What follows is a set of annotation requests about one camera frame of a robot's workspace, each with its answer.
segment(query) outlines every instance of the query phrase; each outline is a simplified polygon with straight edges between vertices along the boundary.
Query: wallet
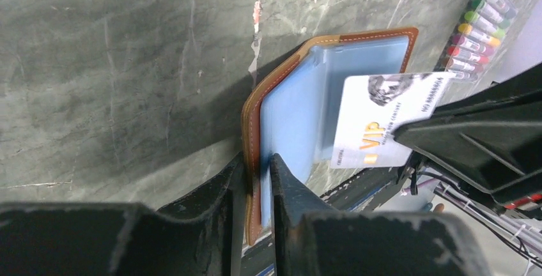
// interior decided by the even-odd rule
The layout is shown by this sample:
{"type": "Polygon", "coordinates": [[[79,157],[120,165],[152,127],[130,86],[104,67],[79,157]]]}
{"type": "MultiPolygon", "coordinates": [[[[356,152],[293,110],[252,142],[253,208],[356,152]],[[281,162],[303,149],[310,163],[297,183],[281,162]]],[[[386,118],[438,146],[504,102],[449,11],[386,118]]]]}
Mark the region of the wallet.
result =
{"type": "Polygon", "coordinates": [[[403,73],[417,34],[405,27],[317,36],[254,88],[242,111],[249,245],[272,217],[270,157],[279,153],[305,183],[315,162],[331,158],[345,79],[403,73]]]}

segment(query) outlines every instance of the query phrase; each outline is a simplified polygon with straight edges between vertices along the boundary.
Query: brown leather trim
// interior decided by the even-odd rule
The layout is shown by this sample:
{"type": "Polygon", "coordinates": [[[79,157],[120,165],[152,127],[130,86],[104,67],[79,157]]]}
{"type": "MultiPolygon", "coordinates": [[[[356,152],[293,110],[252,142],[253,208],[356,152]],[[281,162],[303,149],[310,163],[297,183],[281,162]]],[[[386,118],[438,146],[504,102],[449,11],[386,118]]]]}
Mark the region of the brown leather trim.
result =
{"type": "Polygon", "coordinates": [[[264,97],[273,90],[290,72],[307,56],[315,45],[333,45],[338,43],[353,43],[361,40],[378,40],[393,36],[409,38],[400,73],[405,72],[412,47],[416,41],[418,29],[414,27],[398,28],[384,31],[369,31],[364,33],[317,36],[306,41],[294,55],[280,64],[273,72],[265,77],[251,93],[241,114],[241,128],[245,165],[247,166],[248,187],[250,194],[247,198],[247,220],[245,235],[247,243],[254,245],[261,231],[260,182],[259,182],[259,111],[264,97]]]}

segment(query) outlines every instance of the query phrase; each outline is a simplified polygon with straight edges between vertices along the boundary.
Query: marker set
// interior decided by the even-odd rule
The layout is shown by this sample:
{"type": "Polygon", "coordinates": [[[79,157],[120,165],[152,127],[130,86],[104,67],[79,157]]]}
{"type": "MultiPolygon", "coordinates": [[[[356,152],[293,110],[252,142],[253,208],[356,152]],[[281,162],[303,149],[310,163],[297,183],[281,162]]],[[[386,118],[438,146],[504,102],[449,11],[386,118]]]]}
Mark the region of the marker set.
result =
{"type": "Polygon", "coordinates": [[[477,81],[517,14],[510,0],[471,0],[452,35],[442,66],[455,73],[457,81],[477,81]]]}

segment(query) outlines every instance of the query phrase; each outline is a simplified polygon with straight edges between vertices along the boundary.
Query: white card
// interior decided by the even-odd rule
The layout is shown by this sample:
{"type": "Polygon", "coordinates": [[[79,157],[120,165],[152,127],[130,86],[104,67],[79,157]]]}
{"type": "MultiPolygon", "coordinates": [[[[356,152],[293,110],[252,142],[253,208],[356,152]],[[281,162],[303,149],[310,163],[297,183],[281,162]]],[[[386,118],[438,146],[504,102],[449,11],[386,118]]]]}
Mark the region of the white card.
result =
{"type": "Polygon", "coordinates": [[[404,165],[412,150],[393,141],[392,132],[430,117],[453,77],[437,72],[347,78],[331,168],[404,165]]]}

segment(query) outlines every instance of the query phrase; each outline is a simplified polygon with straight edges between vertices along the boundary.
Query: gray marble surface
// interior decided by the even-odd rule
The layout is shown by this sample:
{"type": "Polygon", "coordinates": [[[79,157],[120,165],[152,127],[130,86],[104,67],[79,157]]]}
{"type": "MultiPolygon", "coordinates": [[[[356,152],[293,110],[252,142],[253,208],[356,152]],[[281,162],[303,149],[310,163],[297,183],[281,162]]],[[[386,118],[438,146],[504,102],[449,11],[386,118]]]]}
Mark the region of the gray marble surface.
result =
{"type": "MultiPolygon", "coordinates": [[[[537,2],[513,1],[520,15],[504,50],[537,2]]],[[[241,150],[240,110],[254,79],[302,41],[417,26],[408,70],[425,72],[466,2],[0,0],[0,201],[158,207],[241,150]]],[[[454,84],[444,101],[489,82],[454,84]]],[[[309,186],[322,193],[353,173],[318,164],[309,186]]]]}

